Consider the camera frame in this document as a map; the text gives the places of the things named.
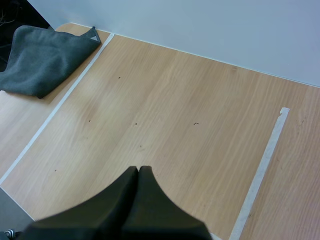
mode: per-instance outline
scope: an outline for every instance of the wooden table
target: wooden table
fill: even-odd
[[[44,100],[0,91],[0,177],[94,55]],[[318,239],[320,89],[118,35],[1,188],[37,220],[150,165],[169,198],[227,240],[282,107],[241,239]]]

